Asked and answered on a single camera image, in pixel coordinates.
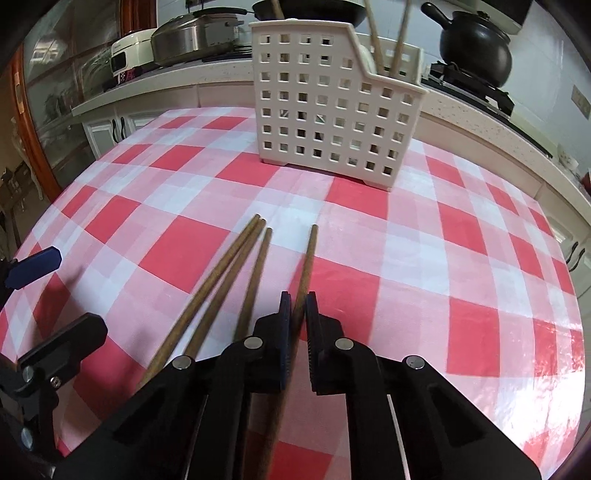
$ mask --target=white countertop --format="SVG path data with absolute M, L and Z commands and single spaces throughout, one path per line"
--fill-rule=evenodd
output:
M 158 90 L 211 83 L 252 82 L 252 75 L 250 60 L 179 64 L 154 70 L 98 95 L 72 109 L 72 114 L 79 116 L 110 103 Z M 422 111 L 470 132 L 520 162 L 560 193 L 591 225 L 591 204 L 583 192 L 545 155 L 513 130 L 470 105 L 435 90 L 426 96 Z

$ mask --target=metal screw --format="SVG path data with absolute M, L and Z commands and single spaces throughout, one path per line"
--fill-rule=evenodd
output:
M 27 383 L 33 380 L 33 375 L 35 375 L 35 369 L 31 366 L 25 367 L 22 370 L 22 379 Z
M 21 442 L 27 450 L 33 450 L 33 434 L 27 427 L 21 430 Z
M 60 377 L 52 377 L 49 380 L 49 383 L 51 384 L 51 386 L 55 389 L 58 389 L 61 387 L 61 379 Z
M 173 360 L 173 367 L 177 370 L 185 370 L 191 366 L 193 359 L 187 355 L 180 355 Z
M 262 339 L 259 337 L 248 337 L 244 340 L 244 346 L 250 350 L 256 350 L 262 347 Z
M 348 338 L 339 338 L 335 342 L 335 347 L 337 347 L 339 350 L 351 350 L 353 348 L 353 345 L 353 340 L 350 340 Z
M 407 358 L 407 365 L 415 370 L 420 370 L 425 366 L 425 360 L 418 355 L 411 355 Z

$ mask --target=frying pan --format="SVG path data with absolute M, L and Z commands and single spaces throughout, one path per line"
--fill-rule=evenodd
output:
M 332 20 L 348 22 L 357 27 L 365 20 L 365 7 L 350 0 L 280 0 L 285 18 L 300 20 Z M 257 20 L 275 20 L 271 0 L 252 6 Z

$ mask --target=wall outlet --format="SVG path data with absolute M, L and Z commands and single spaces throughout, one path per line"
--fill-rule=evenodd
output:
M 579 90 L 576 85 L 573 85 L 573 94 L 570 98 L 574 104 L 579 107 L 579 110 L 581 110 L 581 113 L 585 118 L 589 120 L 589 115 L 591 115 L 591 103 L 589 103 L 585 95 L 581 93 L 581 90 Z

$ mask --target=wooden utensil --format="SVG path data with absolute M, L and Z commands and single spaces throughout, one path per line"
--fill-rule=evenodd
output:
M 410 16 L 412 0 L 406 0 L 404 4 L 404 13 L 402 14 L 402 21 L 400 22 L 400 30 L 398 32 L 398 40 L 396 41 L 396 48 L 394 49 L 394 57 L 390 64 L 390 71 L 388 76 L 390 78 L 400 77 L 400 65 L 402 64 L 402 51 L 404 49 L 404 41 L 406 40 L 406 31 L 408 28 L 408 18 Z
M 265 230 L 265 236 L 262 239 L 261 248 L 259 249 L 255 266 L 252 268 L 251 279 L 248 282 L 244 302 L 242 303 L 240 315 L 238 316 L 236 330 L 234 331 L 235 342 L 248 335 L 248 326 L 250 325 L 252 319 L 252 311 L 255 306 L 256 293 L 258 291 L 259 284 L 261 283 L 262 270 L 265 267 L 265 260 L 267 259 L 267 253 L 269 251 L 269 246 L 271 245 L 272 235 L 272 228 Z
M 316 242 L 318 239 L 318 225 L 312 225 L 310 231 L 310 238 L 308 240 L 308 248 L 306 249 L 306 256 L 304 257 L 304 265 L 301 270 L 300 284 L 295 298 L 294 311 L 291 316 L 291 332 L 290 332 L 290 364 L 294 365 L 297 354 L 297 346 L 300 340 L 300 331 L 304 319 L 304 304 L 306 302 L 306 295 L 310 289 L 310 279 L 312 276 L 312 267 L 314 266 L 314 252 L 316 251 Z M 285 405 L 287 404 L 287 394 L 291 385 L 291 374 L 293 370 L 290 369 L 287 377 L 285 390 L 281 392 L 275 401 L 270 402 L 270 416 L 267 423 L 267 431 L 265 432 L 265 440 L 262 447 L 261 458 L 259 460 L 259 467 L 256 473 L 256 480 L 266 480 L 269 475 L 275 445 L 279 436 L 279 428 L 283 415 L 285 413 Z
M 187 348 L 185 348 L 184 351 L 185 355 L 188 355 L 191 358 L 197 358 L 197 356 L 199 355 L 199 350 L 201 350 L 203 342 L 205 341 L 205 338 L 207 337 L 207 334 L 209 333 L 209 330 L 212 327 L 213 321 L 215 320 L 220 309 L 222 308 L 222 304 L 224 300 L 226 300 L 226 296 L 228 296 L 228 292 L 230 291 L 230 288 L 232 288 L 232 285 L 234 284 L 236 277 L 240 273 L 240 270 L 244 266 L 244 263 L 246 263 L 246 259 L 248 258 L 248 255 L 252 251 L 253 247 L 255 246 L 256 240 L 261 234 L 263 228 L 265 228 L 265 224 L 266 221 L 260 219 L 257 222 L 256 227 L 244 243 L 244 246 L 241 248 L 238 256 L 236 257 L 236 260 L 234 260 L 234 263 L 232 264 L 230 270 L 224 277 L 219 289 L 213 296 L 212 302 L 207 307 L 207 310 L 205 310 L 205 313 L 203 314 L 203 317 L 201 318 L 199 325 L 197 325 L 197 328 L 195 329 L 193 336 L 189 340 L 189 344 L 187 345 Z
M 368 17 L 369 39 L 374 48 L 375 68 L 378 71 L 378 75 L 383 75 L 385 73 L 384 56 L 382 55 L 382 44 L 378 38 L 378 27 L 375 24 L 374 12 L 371 10 L 370 0 L 363 0 L 363 4 L 365 5 L 365 12 Z
M 236 237 L 236 239 L 232 242 L 226 253 L 224 253 L 223 257 L 219 260 L 217 265 L 213 268 L 211 273 L 195 292 L 195 295 L 187 304 L 181 313 L 181 316 L 178 318 L 164 342 L 154 355 L 154 358 L 148 365 L 142 380 L 138 384 L 138 389 L 143 387 L 152 378 L 154 378 L 154 376 L 160 372 L 160 370 L 162 370 L 164 365 L 166 365 L 167 360 L 169 359 L 170 355 L 172 355 L 174 348 L 177 346 L 179 340 L 185 333 L 185 330 L 187 330 L 187 327 L 203 305 L 203 302 L 207 299 L 223 273 L 230 265 L 230 262 L 232 262 L 234 257 L 236 257 L 242 245 L 249 238 L 249 235 L 256 227 L 260 218 L 260 215 L 255 215 L 252 217 L 251 221 L 248 222 L 246 227 L 244 227 L 244 230 L 240 232 L 240 235 L 238 235 L 238 237 Z

